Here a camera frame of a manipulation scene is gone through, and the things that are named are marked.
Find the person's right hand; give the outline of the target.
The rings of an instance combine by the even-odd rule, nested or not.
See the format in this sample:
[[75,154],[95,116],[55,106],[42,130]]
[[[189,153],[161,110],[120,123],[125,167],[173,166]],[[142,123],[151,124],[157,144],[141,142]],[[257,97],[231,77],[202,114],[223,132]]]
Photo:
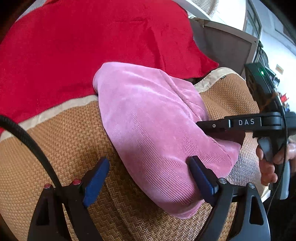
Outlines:
[[[259,146],[256,148],[256,155],[259,158],[259,169],[261,173],[261,183],[264,186],[268,186],[270,183],[276,183],[278,175],[275,173],[275,164],[279,165],[283,163],[284,149],[281,149],[273,158],[273,163],[266,161],[262,149]],[[295,142],[291,142],[287,145],[287,161],[290,162],[291,175],[295,174]]]

